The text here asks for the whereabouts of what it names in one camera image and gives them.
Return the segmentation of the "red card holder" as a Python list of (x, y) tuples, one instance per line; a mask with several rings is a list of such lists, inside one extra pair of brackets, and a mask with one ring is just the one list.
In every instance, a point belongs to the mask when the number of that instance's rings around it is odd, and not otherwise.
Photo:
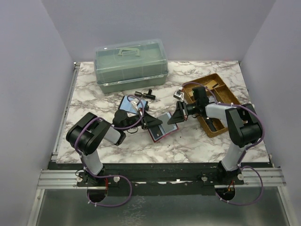
[[(162, 133), (163, 133), (163, 136), (159, 139), (161, 140), (162, 138), (168, 136), (169, 134), (173, 133), (174, 131), (177, 131), (179, 129), (179, 127), (177, 126), (177, 124), (168, 124), (168, 120), (171, 118), (171, 113), (170, 112), (166, 112), (165, 114), (161, 115), (158, 117), (158, 119), (162, 120), (163, 123), (161, 125), (159, 125)], [(154, 143), (158, 142), (159, 140), (154, 140), (153, 137), (152, 137), (152, 133), (151, 133), (151, 130), (148, 129), (149, 131), (149, 134), (150, 134), (150, 137), (152, 139), (152, 141)]]

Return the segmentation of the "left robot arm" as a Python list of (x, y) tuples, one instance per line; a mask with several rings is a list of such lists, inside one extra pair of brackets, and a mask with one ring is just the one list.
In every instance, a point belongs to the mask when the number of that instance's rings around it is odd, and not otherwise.
[(125, 132), (131, 128), (151, 129), (163, 123), (149, 115), (143, 108), (137, 115), (129, 117), (125, 110), (117, 110), (112, 123), (88, 112), (66, 135), (66, 140), (79, 154), (84, 170), (95, 178), (101, 178), (103, 163), (98, 156), (98, 146), (105, 140), (119, 146), (126, 138)]

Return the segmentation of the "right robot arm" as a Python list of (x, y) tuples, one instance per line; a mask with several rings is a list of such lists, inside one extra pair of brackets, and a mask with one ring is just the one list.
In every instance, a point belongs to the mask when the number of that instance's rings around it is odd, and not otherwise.
[(168, 124), (184, 122), (190, 115), (214, 118), (226, 122), (231, 143), (224, 158), (218, 163), (216, 178), (226, 183), (237, 176), (241, 162), (249, 148), (261, 142), (263, 127), (251, 104), (224, 104), (215, 100), (210, 102), (207, 88), (199, 86), (192, 89), (195, 102), (187, 104), (183, 100), (176, 102), (176, 109)]

